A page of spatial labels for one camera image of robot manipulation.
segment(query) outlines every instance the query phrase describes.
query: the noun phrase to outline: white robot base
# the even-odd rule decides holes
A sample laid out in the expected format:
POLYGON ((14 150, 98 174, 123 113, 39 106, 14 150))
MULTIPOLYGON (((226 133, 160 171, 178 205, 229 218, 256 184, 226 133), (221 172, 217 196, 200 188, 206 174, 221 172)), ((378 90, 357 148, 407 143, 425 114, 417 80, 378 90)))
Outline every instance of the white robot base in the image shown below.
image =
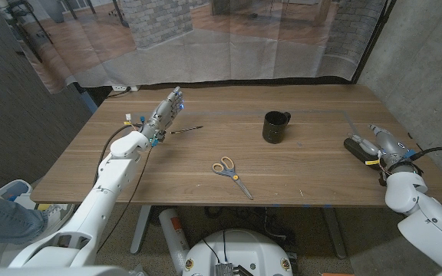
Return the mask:
POLYGON ((291 276, 292 268, 280 246, 245 229, 219 231, 199 241, 187 254, 183 268, 183 276, 236 274, 291 276))

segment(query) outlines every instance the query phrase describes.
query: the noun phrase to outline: black mug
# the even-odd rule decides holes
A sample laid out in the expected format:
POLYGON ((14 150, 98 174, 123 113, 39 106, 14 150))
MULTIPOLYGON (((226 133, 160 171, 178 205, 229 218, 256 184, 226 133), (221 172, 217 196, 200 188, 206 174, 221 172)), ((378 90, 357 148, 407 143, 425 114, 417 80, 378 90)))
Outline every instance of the black mug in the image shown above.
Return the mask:
POLYGON ((291 119, 289 112, 271 111, 264 118, 262 137, 269 143, 281 143, 284 138, 284 129, 291 119))

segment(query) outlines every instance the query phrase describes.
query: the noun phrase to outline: red label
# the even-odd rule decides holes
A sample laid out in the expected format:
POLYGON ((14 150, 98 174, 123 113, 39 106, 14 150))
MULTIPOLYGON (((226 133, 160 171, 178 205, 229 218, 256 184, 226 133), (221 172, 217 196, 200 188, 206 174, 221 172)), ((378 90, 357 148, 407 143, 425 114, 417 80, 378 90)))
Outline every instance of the red label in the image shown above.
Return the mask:
POLYGON ((172 221, 173 229, 182 230, 182 225, 180 224, 180 219, 177 217, 173 217, 170 219, 172 221))

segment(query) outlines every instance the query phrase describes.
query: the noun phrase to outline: yellow tag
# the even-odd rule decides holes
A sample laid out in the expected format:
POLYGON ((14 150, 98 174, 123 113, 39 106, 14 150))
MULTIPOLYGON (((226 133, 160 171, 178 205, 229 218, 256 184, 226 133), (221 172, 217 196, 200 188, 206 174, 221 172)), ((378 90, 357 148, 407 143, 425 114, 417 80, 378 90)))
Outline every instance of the yellow tag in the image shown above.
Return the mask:
POLYGON ((37 207, 37 210, 44 211, 44 210, 47 210, 47 208, 49 208, 49 206, 51 206, 51 205, 50 204, 39 204, 37 207))
POLYGON ((364 164, 366 164, 366 165, 376 165, 376 164, 378 164, 380 162, 380 160, 375 160, 375 161, 366 161, 366 162, 364 162, 364 164))

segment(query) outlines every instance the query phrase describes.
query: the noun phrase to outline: mug handle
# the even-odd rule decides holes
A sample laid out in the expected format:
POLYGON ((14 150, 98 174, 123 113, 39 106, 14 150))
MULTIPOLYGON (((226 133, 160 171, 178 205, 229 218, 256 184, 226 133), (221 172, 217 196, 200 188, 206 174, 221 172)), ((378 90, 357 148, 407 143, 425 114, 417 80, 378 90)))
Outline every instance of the mug handle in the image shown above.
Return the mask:
POLYGON ((289 120, 291 119, 291 114, 289 112, 284 112, 284 115, 288 118, 288 123, 289 123, 289 120))

